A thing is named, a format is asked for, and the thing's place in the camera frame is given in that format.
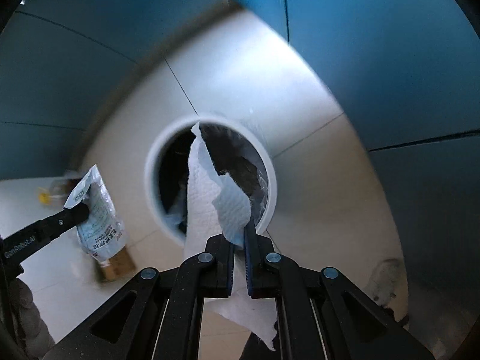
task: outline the white plastic package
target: white plastic package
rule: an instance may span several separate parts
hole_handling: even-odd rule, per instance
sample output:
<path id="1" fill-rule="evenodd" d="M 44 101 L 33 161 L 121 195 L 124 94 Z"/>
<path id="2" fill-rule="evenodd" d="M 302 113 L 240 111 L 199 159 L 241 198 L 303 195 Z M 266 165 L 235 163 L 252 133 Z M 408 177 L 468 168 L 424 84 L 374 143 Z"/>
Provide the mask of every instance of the white plastic package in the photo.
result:
<path id="1" fill-rule="evenodd" d="M 103 262 L 125 247 L 127 234 L 96 164 L 73 189 L 63 207 L 72 208 L 80 202 L 88 206 L 90 215 L 77 225 L 78 239 L 85 252 Z"/>

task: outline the bolt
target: bolt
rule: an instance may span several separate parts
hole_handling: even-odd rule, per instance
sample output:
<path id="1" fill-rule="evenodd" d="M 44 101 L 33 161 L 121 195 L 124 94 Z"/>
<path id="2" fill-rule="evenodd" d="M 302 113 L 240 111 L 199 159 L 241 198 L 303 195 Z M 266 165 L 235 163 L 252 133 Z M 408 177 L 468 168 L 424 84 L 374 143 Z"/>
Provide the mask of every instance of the bolt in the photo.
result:
<path id="1" fill-rule="evenodd" d="M 201 263 L 209 263 L 212 260 L 213 256 L 211 253 L 204 252 L 198 255 L 198 261 L 200 261 Z"/>
<path id="2" fill-rule="evenodd" d="M 153 268 L 145 268 L 140 272 L 140 277 L 144 280 L 150 280 L 155 277 L 157 272 Z"/>
<path id="3" fill-rule="evenodd" d="M 282 256 L 280 256 L 278 253 L 268 253 L 267 254 L 267 261 L 269 263 L 277 263 L 282 259 Z"/>
<path id="4" fill-rule="evenodd" d="M 325 268 L 323 270 L 323 275 L 327 278 L 327 279 L 336 279 L 338 277 L 338 271 L 335 269 L 335 268 Z"/>

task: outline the paper towel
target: paper towel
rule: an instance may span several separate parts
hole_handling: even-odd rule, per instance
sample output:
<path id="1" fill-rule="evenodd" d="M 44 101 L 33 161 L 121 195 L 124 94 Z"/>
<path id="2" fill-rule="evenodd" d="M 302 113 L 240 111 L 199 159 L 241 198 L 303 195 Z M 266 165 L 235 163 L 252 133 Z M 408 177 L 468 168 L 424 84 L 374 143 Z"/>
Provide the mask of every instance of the paper towel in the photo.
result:
<path id="1" fill-rule="evenodd" d="M 188 158 L 187 237 L 184 260 L 205 250 L 207 240 L 223 233 L 243 248 L 243 228 L 250 220 L 250 200 L 229 174 L 218 175 L 200 132 L 200 123 L 192 127 L 195 140 Z M 228 299 L 208 299 L 205 309 L 255 333 L 273 350 L 277 309 L 273 299 L 248 296 L 245 263 L 236 252 L 232 295 Z"/>

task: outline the tile floor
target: tile floor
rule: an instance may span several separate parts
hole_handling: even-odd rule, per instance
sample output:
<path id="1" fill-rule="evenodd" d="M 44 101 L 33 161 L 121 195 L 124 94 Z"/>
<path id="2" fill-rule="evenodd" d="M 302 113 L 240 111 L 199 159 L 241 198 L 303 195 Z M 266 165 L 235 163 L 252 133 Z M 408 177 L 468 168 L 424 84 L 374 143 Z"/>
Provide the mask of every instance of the tile floor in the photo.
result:
<path id="1" fill-rule="evenodd" d="M 182 249 L 148 210 L 143 170 L 155 137 L 195 111 L 239 120 L 265 142 L 278 180 L 268 233 L 282 253 L 308 268 L 337 266 L 360 287 L 380 261 L 402 258 L 383 190 L 355 131 L 328 89 L 268 26 L 239 12 L 166 60 L 111 117 L 83 162 L 84 169 L 98 164 L 138 268 L 165 270 L 182 261 Z M 0 183 L 0 198 L 4 186 Z M 25 224 L 35 215 L 51 214 L 32 212 L 23 218 Z M 34 287 L 34 300 L 56 340 L 121 285 L 96 285 L 88 279 L 88 266 L 85 278 L 72 274 L 70 264 L 82 264 L 75 263 L 74 253 L 65 255 L 67 243 L 75 250 L 66 235 L 45 248 L 46 262 L 38 262 L 61 271 L 55 279 L 34 277 L 34 264 L 26 262 L 32 273 L 25 280 Z M 401 318 L 407 309 L 406 281 L 398 293 L 393 307 Z M 248 335 L 207 312 L 201 358 L 236 360 Z"/>

